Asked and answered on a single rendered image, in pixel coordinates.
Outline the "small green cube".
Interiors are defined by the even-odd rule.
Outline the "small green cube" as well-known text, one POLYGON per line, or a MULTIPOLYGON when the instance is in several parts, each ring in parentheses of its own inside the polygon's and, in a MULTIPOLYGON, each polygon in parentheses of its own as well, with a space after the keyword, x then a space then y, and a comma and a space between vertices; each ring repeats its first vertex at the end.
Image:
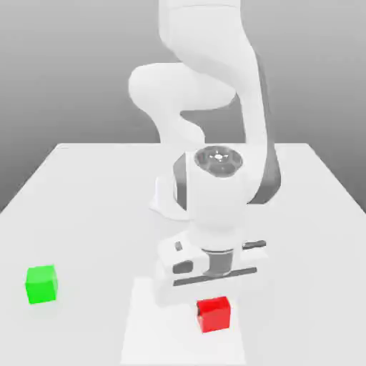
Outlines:
POLYGON ((58 279, 54 265, 30 267, 26 273, 25 288, 31 305, 57 299, 58 279))

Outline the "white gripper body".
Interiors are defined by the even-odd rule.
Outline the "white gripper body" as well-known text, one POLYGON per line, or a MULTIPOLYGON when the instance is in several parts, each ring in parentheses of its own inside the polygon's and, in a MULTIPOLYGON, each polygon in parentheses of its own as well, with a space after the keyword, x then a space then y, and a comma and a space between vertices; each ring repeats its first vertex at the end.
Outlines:
POLYGON ((206 300, 216 297, 234 299, 242 293, 260 288, 267 278, 265 251, 232 253, 231 268, 216 273, 212 267, 202 269, 192 260, 155 267, 154 293, 161 306, 206 300))

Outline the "small red cube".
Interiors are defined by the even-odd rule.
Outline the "small red cube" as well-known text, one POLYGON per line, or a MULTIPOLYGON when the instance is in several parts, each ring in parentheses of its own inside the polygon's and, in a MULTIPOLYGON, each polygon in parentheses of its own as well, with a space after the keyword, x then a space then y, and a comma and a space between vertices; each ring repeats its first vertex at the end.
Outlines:
POLYGON ((231 305, 227 297, 198 300, 197 321, 202 333, 228 329, 231 320, 231 305))

